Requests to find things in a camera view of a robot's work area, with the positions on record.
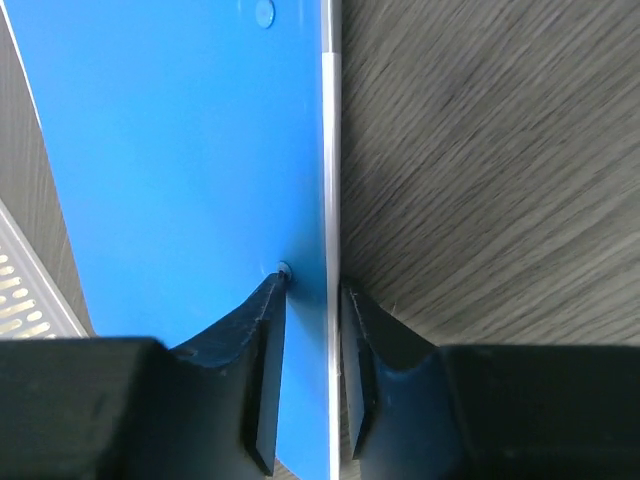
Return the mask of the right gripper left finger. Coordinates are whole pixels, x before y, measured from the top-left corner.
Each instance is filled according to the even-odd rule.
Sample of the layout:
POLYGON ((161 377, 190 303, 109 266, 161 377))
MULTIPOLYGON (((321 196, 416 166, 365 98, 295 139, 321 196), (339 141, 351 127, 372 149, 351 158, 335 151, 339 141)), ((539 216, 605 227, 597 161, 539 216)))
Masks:
POLYGON ((275 466, 287 274, 182 344, 5 341, 5 479, 265 479, 275 466))

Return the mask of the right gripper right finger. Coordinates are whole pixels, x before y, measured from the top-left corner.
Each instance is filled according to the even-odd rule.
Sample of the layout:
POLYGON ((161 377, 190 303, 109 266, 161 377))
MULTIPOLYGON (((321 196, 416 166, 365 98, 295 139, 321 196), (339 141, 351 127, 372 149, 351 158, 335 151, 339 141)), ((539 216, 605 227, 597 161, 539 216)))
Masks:
POLYGON ((639 351, 436 346, 352 281, 340 320, 365 479, 635 479, 639 351))

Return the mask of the blue plastic folder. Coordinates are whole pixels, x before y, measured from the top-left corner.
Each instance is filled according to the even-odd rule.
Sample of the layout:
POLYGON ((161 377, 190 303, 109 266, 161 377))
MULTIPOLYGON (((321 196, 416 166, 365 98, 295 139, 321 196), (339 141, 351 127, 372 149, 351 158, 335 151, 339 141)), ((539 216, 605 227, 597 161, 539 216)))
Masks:
POLYGON ((276 454, 339 475, 336 1, 5 1, 1 199, 83 328, 177 345, 292 271, 276 454))

